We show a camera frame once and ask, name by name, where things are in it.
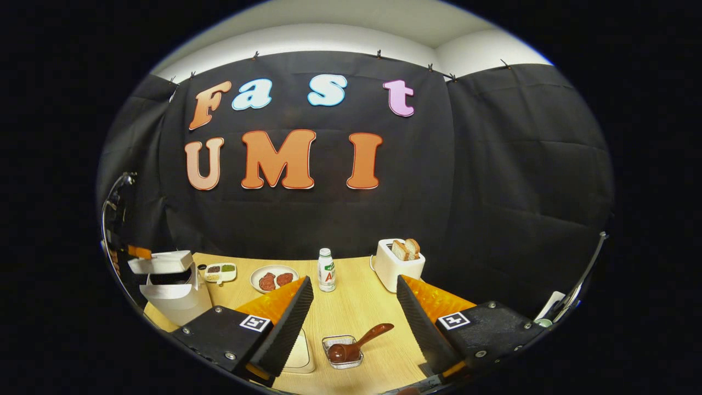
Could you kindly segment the brown wooden spoon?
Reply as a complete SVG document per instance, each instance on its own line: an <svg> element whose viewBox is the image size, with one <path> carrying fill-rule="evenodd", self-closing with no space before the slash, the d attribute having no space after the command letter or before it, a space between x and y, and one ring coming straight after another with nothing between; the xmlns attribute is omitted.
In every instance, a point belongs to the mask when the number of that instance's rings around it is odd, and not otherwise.
<svg viewBox="0 0 702 395"><path fill-rule="evenodd" d="M361 359L361 348L367 342L393 330L391 323L381 323L373 326L367 331L358 342L354 343L334 343L327 350L329 362L334 364L352 363Z"/></svg>

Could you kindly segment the cream toaster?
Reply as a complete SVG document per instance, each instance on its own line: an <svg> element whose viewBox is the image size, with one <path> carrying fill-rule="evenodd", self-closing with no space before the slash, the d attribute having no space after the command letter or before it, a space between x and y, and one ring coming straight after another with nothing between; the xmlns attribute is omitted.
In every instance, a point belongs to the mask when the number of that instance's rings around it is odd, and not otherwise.
<svg viewBox="0 0 702 395"><path fill-rule="evenodd" d="M406 275L421 279L426 258L421 253L414 260L401 261L391 252L394 241L400 239L383 239L377 244L376 254L369 261L370 268L376 273L383 286L392 293L397 292L397 278Z"/></svg>

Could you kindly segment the cream square container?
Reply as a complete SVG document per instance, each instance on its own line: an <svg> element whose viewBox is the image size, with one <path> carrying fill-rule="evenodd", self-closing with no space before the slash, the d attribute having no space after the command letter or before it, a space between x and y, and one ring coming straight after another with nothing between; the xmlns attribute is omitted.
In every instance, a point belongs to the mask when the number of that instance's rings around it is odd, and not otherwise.
<svg viewBox="0 0 702 395"><path fill-rule="evenodd" d="M309 345L305 330L301 329L282 372L309 374L312 373L315 368L316 364L314 362L313 350L311 350L311 345Z"/></svg>

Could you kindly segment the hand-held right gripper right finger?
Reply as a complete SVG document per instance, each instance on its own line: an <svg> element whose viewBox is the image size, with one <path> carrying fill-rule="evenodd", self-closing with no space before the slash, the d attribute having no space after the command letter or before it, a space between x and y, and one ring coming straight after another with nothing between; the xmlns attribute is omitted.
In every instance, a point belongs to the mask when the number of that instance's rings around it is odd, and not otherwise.
<svg viewBox="0 0 702 395"><path fill-rule="evenodd" d="M549 333L499 302L475 305L406 275L397 298L432 372L444 381L480 377Z"/></svg>

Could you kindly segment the white round plate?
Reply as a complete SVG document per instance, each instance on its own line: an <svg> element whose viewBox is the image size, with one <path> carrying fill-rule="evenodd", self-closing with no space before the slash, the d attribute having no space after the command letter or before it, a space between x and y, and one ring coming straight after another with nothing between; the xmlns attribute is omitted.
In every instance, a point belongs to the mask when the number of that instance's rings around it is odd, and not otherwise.
<svg viewBox="0 0 702 395"><path fill-rule="evenodd" d="M298 280L298 279L300 278L299 275L298 275L298 273L297 273L293 268L287 267L287 266L284 266L284 265L274 264L274 265L268 265L268 266L266 266L266 267L256 268L256 269L252 272L252 274L251 274L250 283L251 283L251 285L253 286L253 288L254 288L256 291L261 292L261 293L263 293L263 294L268 294L269 292L263 292L263 291L260 289L260 287L259 287L259 285L258 285L259 279L260 279L263 275L266 275L266 273L273 273L274 275L278 276L278 275L280 275L281 273L286 273L286 272L293 273L293 275L294 275L294 280L293 280L292 282L294 282L294 281L296 281L296 280Z"/></svg>

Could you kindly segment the white divided seasoning dish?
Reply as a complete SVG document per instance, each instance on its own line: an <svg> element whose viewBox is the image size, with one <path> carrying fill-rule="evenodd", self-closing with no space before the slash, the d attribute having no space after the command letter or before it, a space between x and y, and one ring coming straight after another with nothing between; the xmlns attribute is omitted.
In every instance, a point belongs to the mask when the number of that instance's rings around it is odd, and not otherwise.
<svg viewBox="0 0 702 395"><path fill-rule="evenodd" d="M234 281L237 276L237 267L234 263L211 263L204 270L206 282L222 285Z"/></svg>

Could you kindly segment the clear square chopstick holder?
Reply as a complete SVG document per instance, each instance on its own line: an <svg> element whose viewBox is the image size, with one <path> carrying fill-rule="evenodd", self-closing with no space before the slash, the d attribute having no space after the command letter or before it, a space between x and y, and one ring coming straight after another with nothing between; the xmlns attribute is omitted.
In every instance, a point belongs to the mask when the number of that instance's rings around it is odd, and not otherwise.
<svg viewBox="0 0 702 395"><path fill-rule="evenodd" d="M356 360L349 360L348 362L343 363L333 362L333 360L331 360L331 358L329 357L329 348L331 348L331 346L336 345L337 343L343 343L344 345L351 345L351 343L356 343L356 338L353 335L327 336L322 338L321 343L324 349L324 355L327 357L329 364L334 369L355 368L358 367L364 359L364 354L362 352L359 353L359 356L356 358Z"/></svg>

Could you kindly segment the white rice cooker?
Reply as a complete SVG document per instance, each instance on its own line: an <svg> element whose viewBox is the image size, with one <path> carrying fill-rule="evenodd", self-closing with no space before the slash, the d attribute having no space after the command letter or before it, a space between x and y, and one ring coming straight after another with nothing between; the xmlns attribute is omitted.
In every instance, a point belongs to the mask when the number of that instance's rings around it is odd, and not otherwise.
<svg viewBox="0 0 702 395"><path fill-rule="evenodd" d="M183 326L212 308L209 292L188 250L154 253L150 259L133 258L135 274L146 274L140 292L172 323Z"/></svg>

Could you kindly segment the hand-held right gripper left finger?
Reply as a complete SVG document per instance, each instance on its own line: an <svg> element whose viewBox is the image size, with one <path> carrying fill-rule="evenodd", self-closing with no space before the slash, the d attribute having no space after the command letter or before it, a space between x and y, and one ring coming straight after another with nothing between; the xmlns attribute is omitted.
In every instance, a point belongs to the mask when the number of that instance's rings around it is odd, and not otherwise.
<svg viewBox="0 0 702 395"><path fill-rule="evenodd" d="M303 276L236 309L213 307L171 335L216 367L271 387L313 298L310 278Z"/></svg>

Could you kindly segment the white bottle green label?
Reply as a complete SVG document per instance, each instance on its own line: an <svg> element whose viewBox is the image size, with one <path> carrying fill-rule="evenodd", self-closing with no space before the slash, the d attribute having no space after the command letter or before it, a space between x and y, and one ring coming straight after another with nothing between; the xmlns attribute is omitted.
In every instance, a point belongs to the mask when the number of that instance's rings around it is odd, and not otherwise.
<svg viewBox="0 0 702 395"><path fill-rule="evenodd" d="M318 258L318 286L323 292L332 292L336 289L335 263L329 248L321 248Z"/></svg>

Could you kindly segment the black backdrop cloth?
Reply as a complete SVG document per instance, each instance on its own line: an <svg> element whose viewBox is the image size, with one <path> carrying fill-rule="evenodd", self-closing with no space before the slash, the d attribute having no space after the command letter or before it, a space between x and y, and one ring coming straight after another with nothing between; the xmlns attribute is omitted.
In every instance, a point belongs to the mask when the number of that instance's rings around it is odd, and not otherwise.
<svg viewBox="0 0 702 395"><path fill-rule="evenodd" d="M98 207L125 172L121 236L155 252L363 257L418 240L424 279L534 317L567 294L614 202L600 127L556 67L447 82L412 63L278 53L148 76L108 132Z"/></svg>

